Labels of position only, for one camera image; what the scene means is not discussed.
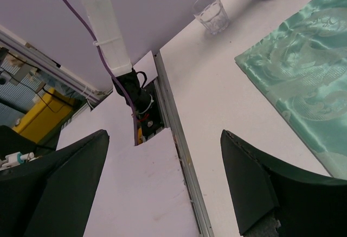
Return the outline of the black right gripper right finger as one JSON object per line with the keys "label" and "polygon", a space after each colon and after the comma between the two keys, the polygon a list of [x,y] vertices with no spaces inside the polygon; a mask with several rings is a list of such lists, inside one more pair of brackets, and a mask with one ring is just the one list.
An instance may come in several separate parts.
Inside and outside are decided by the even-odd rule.
{"label": "black right gripper right finger", "polygon": [[221,152],[241,236],[346,236],[346,180],[286,163],[227,130]]}

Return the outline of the green satin placemat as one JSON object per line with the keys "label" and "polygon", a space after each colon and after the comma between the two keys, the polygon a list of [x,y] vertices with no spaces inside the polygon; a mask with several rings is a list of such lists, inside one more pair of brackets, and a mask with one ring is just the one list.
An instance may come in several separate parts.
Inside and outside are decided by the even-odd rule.
{"label": "green satin placemat", "polygon": [[346,179],[346,0],[312,0],[235,58],[329,174]]}

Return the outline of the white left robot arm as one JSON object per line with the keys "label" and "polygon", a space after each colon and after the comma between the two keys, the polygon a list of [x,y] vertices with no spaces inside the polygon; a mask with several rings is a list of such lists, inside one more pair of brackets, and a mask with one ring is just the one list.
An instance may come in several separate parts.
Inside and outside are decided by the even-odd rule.
{"label": "white left robot arm", "polygon": [[82,0],[89,21],[82,21],[93,38],[101,60],[117,92],[135,115],[145,115],[154,104],[153,96],[139,83],[128,56],[111,0]]}

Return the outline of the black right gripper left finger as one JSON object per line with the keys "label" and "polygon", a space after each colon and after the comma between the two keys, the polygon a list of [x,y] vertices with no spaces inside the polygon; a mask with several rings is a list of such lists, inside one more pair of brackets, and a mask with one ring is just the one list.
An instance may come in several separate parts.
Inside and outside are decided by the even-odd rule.
{"label": "black right gripper left finger", "polygon": [[1,171],[1,236],[83,236],[110,137],[93,134]]}

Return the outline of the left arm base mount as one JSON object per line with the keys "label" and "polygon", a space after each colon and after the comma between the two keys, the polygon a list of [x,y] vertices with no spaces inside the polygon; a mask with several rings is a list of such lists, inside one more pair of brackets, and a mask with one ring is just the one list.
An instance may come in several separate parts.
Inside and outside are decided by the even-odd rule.
{"label": "left arm base mount", "polygon": [[142,83],[142,93],[134,103],[137,118],[137,143],[141,144],[165,128],[155,81]]}

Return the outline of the clear drinking glass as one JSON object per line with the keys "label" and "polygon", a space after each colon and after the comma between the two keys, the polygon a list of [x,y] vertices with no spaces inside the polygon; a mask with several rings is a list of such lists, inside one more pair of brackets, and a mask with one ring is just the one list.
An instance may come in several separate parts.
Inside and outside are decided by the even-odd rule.
{"label": "clear drinking glass", "polygon": [[215,35],[224,31],[230,23],[221,0],[197,0],[192,7],[195,17],[208,32]]}

